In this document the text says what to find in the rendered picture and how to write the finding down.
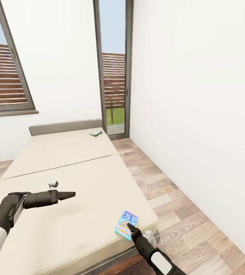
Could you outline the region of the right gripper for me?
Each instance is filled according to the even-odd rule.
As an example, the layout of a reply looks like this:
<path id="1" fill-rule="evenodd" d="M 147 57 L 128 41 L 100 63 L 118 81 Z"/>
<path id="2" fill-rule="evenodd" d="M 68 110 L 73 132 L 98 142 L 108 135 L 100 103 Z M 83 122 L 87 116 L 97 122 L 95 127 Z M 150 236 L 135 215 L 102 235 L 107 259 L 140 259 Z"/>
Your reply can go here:
<path id="1" fill-rule="evenodd" d="M 136 249 L 139 254 L 143 256 L 143 249 L 150 244 L 150 242 L 142 235 L 141 230 L 136 228 L 134 225 L 127 223 L 130 231 L 132 232 L 131 238 L 135 244 Z"/>

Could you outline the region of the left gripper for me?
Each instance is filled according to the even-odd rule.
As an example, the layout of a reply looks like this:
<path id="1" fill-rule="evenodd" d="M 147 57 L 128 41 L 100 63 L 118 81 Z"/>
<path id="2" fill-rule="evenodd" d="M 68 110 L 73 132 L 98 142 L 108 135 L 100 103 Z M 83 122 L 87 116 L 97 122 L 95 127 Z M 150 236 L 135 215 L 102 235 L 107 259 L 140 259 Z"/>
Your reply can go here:
<path id="1" fill-rule="evenodd" d="M 36 196 L 36 207 L 58 204 L 58 200 L 75 197 L 76 192 L 58 192 L 58 190 L 39 192 Z"/>

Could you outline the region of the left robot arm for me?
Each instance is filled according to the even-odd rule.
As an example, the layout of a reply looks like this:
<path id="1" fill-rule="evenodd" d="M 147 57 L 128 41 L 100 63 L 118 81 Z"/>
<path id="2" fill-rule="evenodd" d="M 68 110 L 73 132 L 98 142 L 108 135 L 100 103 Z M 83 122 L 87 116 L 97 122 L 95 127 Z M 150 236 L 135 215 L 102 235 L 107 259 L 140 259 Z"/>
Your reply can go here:
<path id="1" fill-rule="evenodd" d="M 19 219 L 24 209 L 44 207 L 58 204 L 58 200 L 64 200 L 76 196 L 76 192 L 58 192 L 55 188 L 58 182 L 50 179 L 46 192 L 12 192 L 4 197 L 0 205 L 0 251 L 4 242 Z"/>

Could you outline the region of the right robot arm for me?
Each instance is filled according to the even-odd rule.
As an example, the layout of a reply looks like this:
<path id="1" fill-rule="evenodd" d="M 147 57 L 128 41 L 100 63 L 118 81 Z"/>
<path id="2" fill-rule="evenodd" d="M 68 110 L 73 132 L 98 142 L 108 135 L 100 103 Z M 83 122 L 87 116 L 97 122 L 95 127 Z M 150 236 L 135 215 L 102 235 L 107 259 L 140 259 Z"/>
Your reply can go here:
<path id="1" fill-rule="evenodd" d="M 187 275 L 178 268 L 170 258 L 159 248 L 155 248 L 157 242 L 152 231 L 145 231 L 142 235 L 141 230 L 134 225 L 127 223 L 132 232 L 131 238 L 139 254 L 154 269 L 157 275 Z"/>

